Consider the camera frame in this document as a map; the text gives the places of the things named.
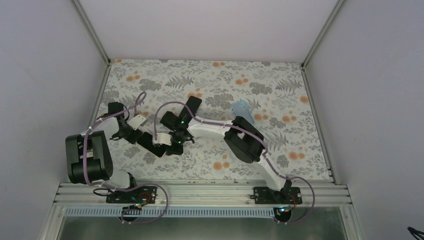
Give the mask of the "black phone from case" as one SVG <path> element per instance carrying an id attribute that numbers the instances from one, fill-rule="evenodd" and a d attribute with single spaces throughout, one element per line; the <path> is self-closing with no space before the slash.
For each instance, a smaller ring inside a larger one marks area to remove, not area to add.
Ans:
<path id="1" fill-rule="evenodd" d="M 179 117 L 189 122 L 192 119 L 192 115 L 193 116 L 196 115 L 196 112 L 199 109 L 201 103 L 202 103 L 201 98 L 190 96 L 187 102 L 185 103 L 185 105 L 189 108 L 191 113 L 189 113 L 189 110 L 184 106 L 179 114 Z"/>

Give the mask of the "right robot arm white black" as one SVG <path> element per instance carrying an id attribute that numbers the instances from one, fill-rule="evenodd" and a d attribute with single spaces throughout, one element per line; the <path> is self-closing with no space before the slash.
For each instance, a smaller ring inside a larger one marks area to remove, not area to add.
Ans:
<path id="1" fill-rule="evenodd" d="M 292 182 L 282 176 L 271 163 L 264 136 L 246 119 L 211 120 L 195 116 L 191 111 L 177 117 L 168 111 L 160 121 L 170 129 L 169 133 L 155 132 L 154 146 L 165 146 L 167 155 L 180 155 L 183 144 L 196 138 L 224 141 L 240 161 L 252 165 L 265 180 L 271 198 L 278 204 L 290 197 Z"/>

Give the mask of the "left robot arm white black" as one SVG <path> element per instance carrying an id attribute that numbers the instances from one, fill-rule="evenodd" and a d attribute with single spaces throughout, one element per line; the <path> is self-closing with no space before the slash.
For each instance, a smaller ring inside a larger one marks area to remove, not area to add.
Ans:
<path id="1" fill-rule="evenodd" d="M 139 197 L 133 175 L 114 168 L 109 141 L 127 140 L 134 144 L 146 122 L 142 115 L 130 117 L 120 102 L 110 102 L 108 112 L 101 115 L 88 130 L 65 139 L 67 174 L 73 184 L 105 186 L 119 190 L 119 196 L 131 203 Z"/>

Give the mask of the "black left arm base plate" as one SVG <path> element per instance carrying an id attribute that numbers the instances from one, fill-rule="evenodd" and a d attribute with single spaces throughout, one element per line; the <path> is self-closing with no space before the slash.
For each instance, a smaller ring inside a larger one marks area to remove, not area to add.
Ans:
<path id="1" fill-rule="evenodd" d="M 111 191 L 107 194 L 108 204 L 154 204 L 158 188 L 147 185 L 132 191 Z"/>

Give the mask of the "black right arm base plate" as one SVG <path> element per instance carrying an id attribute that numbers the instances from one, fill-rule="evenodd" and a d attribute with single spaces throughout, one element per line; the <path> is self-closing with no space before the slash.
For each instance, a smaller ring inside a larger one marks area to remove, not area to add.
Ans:
<path id="1" fill-rule="evenodd" d="M 301 205 L 303 203 L 299 187 L 291 187 L 281 193 L 268 187 L 257 186 L 253 188 L 253 193 L 249 197 L 256 205 Z"/>

